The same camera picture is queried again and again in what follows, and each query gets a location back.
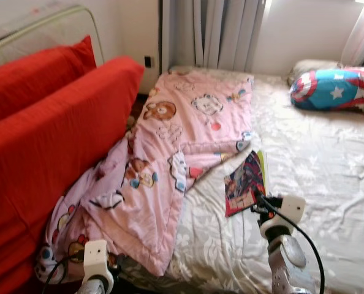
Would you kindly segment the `colourful picture book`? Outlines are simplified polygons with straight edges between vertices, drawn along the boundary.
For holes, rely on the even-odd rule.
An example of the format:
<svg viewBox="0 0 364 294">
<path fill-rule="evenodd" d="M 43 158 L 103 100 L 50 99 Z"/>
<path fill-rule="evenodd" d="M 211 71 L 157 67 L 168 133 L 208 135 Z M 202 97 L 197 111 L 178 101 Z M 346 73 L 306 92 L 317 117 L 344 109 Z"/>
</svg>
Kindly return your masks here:
<svg viewBox="0 0 364 294">
<path fill-rule="evenodd" d="M 225 180 L 225 216 L 231 217 L 267 196 L 264 180 L 264 160 L 261 151 L 251 151 L 248 157 Z"/>
</svg>

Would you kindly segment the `grey floral bed sheet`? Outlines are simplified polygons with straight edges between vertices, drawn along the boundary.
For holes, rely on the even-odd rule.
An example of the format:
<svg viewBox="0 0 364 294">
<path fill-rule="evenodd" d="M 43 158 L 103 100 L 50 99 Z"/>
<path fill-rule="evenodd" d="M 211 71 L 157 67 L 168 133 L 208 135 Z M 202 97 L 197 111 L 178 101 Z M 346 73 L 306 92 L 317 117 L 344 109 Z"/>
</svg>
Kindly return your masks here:
<svg viewBox="0 0 364 294">
<path fill-rule="evenodd" d="M 252 126 L 269 193 L 307 202 L 300 226 L 316 244 L 327 294 L 364 294 L 364 115 L 292 106 L 281 77 L 255 77 Z M 271 294 L 257 215 L 225 216 L 212 188 L 186 195 L 170 266 L 157 277 L 125 260 L 121 277 L 165 293 Z"/>
</svg>

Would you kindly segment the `pink cartoon print blanket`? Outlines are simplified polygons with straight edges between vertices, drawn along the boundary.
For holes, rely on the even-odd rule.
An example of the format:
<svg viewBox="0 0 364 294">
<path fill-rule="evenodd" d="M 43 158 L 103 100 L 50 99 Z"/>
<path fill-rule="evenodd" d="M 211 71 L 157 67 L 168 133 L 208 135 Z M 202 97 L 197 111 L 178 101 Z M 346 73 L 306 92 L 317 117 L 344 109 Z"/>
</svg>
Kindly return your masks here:
<svg viewBox="0 0 364 294">
<path fill-rule="evenodd" d="M 170 265 L 184 195 L 202 174 L 248 148 L 255 78 L 175 67 L 151 90 L 123 138 L 57 202 L 34 266 L 42 282 L 83 277 L 82 250 L 107 241 L 160 276 Z"/>
</svg>

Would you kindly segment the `blue star shield pillow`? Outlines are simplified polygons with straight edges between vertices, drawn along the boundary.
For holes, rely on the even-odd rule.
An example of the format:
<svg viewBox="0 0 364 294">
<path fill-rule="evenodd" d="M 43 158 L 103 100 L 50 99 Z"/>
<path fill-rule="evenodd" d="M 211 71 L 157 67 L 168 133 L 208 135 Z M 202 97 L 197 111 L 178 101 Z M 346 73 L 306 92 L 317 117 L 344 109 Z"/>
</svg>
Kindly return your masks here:
<svg viewBox="0 0 364 294">
<path fill-rule="evenodd" d="M 308 71 L 292 84 L 289 95 L 295 107 L 305 110 L 364 112 L 364 67 Z"/>
</svg>

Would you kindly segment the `grey plain pillow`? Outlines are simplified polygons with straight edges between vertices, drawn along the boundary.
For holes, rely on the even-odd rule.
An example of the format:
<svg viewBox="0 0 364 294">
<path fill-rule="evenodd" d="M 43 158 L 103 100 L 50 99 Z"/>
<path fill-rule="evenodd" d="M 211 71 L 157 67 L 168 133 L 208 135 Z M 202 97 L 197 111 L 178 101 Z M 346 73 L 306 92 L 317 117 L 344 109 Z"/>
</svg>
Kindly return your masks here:
<svg viewBox="0 0 364 294">
<path fill-rule="evenodd" d="M 303 59 L 298 61 L 289 71 L 287 76 L 288 86 L 292 86 L 300 76 L 312 70 L 341 69 L 344 64 L 338 61 L 323 61 L 322 59 Z"/>
</svg>

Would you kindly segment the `grey curtain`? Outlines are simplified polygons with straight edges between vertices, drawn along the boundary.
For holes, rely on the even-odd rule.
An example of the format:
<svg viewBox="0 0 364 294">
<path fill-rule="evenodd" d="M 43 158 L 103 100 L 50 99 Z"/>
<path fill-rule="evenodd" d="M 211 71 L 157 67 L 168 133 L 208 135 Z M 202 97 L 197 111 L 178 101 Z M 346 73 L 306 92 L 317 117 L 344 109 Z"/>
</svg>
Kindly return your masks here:
<svg viewBox="0 0 364 294">
<path fill-rule="evenodd" d="M 196 66 L 248 72 L 268 0 L 159 0 L 162 72 Z"/>
</svg>

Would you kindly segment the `white sheer curtain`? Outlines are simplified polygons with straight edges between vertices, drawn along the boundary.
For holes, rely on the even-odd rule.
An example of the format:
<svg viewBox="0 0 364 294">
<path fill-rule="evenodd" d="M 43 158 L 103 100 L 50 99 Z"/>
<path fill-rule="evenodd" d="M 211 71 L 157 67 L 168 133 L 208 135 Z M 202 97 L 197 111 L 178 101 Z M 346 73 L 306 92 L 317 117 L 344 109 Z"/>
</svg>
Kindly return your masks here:
<svg viewBox="0 0 364 294">
<path fill-rule="evenodd" d="M 347 66 L 359 66 L 364 62 L 364 0 L 356 1 L 363 7 L 341 53 L 341 63 Z"/>
</svg>

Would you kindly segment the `large red fabric cushion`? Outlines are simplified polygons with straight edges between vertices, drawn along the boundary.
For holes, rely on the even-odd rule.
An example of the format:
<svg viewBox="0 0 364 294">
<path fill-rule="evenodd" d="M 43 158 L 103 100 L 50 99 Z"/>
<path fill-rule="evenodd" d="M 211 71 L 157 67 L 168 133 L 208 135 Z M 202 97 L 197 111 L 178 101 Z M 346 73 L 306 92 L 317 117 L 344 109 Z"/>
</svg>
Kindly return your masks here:
<svg viewBox="0 0 364 294">
<path fill-rule="evenodd" d="M 0 66 L 0 120 L 33 105 L 96 68 L 91 37 Z"/>
<path fill-rule="evenodd" d="M 0 294 L 32 291 L 56 202 L 123 137 L 144 70 L 112 59 L 0 120 Z"/>
</svg>

